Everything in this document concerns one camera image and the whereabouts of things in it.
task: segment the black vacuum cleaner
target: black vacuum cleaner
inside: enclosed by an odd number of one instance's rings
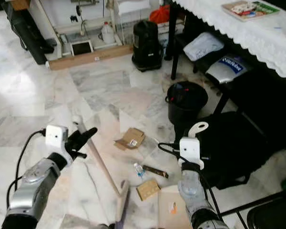
[[[158,41],[158,26],[140,21],[133,27],[132,61],[141,72],[161,68],[163,47]]]

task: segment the plastic container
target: plastic container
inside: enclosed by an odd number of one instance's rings
[[[104,23],[104,26],[102,28],[102,39],[106,44],[112,44],[115,43],[114,39],[114,32],[112,27],[108,24],[108,22]]]
[[[142,168],[142,166],[139,165],[138,163],[134,163],[133,167],[135,168],[135,171],[136,171],[137,175],[139,177],[143,178],[145,170]]]

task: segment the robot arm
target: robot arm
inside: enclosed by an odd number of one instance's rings
[[[49,125],[46,129],[46,145],[51,154],[43,158],[22,177],[21,186],[14,193],[2,229],[34,229],[46,207],[48,195],[65,166],[76,157],[86,158],[78,152],[87,140],[97,132],[92,128],[80,134],[74,132],[68,138],[68,129]]]
[[[207,127],[207,123],[197,123],[189,131],[189,137],[180,140],[178,163],[182,167],[182,180],[178,182],[178,190],[185,201],[193,229],[229,229],[205,198],[198,173],[204,168],[204,163],[200,159],[200,144],[195,134]]]
[[[199,174],[195,171],[183,170],[182,177],[178,182],[178,190],[185,201],[186,212],[193,229],[229,229],[205,199]]]

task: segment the red bag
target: red bag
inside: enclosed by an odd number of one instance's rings
[[[170,19],[170,5],[160,6],[158,10],[155,10],[149,16],[149,20],[157,24],[167,22]]]

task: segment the black bin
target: black bin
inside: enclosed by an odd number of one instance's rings
[[[171,123],[188,127],[196,121],[198,113],[208,101],[208,95],[202,86],[183,81],[170,86],[165,101]]]

